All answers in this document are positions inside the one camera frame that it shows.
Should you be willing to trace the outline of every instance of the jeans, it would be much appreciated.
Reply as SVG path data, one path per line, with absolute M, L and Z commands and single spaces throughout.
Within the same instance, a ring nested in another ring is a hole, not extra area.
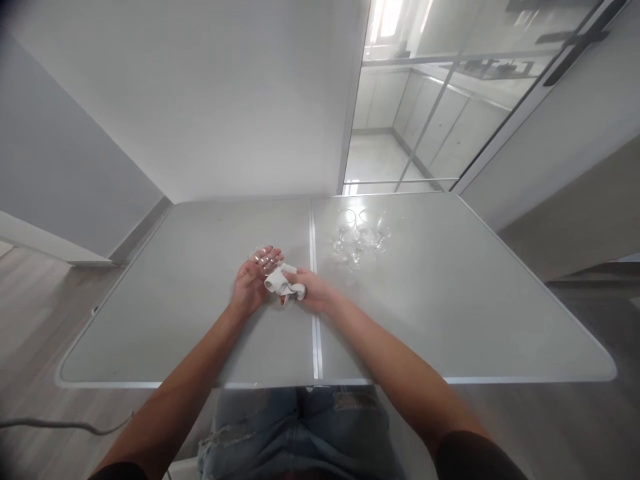
M 348 480 L 404 480 L 374 387 L 224 390 L 198 451 L 202 479 L 322 469 Z

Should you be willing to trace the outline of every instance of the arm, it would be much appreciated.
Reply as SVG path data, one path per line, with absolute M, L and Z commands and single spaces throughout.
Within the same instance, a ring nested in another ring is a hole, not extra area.
M 304 304 L 333 320 L 433 458 L 450 432 L 470 431 L 489 438 L 438 372 L 346 296 L 307 270 L 286 276 L 307 287 Z
M 267 290 L 264 265 L 282 260 L 280 249 L 265 247 L 241 267 L 227 309 L 120 434 L 98 470 L 118 462 L 136 463 L 149 480 L 161 479 L 200 414 L 247 320 Z

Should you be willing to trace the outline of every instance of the person's left hand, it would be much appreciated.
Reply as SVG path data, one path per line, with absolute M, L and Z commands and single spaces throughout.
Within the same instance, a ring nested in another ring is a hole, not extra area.
M 265 275 L 270 274 L 277 262 L 284 258 L 280 249 L 268 245 L 244 262 L 235 278 L 230 308 L 243 319 L 252 316 L 267 296 Z

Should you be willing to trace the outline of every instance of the cable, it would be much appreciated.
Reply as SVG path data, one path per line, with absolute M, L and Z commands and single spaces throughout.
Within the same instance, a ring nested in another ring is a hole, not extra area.
M 22 417 L 16 418 L 12 420 L 0 420 L 0 429 L 10 428 L 10 427 L 36 427 L 36 428 L 54 428 L 54 429 L 64 429 L 64 428 L 77 428 L 86 430 L 93 435 L 97 435 L 99 437 L 103 437 L 104 435 L 108 435 L 110 433 L 115 432 L 116 430 L 122 428 L 124 424 L 126 424 L 129 420 L 133 418 L 133 412 L 129 414 L 129 416 L 122 422 L 120 425 L 110 428 L 108 430 L 98 430 L 96 427 L 89 423 L 85 422 L 65 422 L 65 421 L 51 421 L 51 420 L 42 420 L 36 419 L 32 417 Z

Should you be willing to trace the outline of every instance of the sliding glass door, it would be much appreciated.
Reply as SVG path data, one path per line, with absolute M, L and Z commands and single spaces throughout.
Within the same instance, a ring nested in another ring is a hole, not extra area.
M 452 190 L 624 3 L 372 0 L 342 194 Z

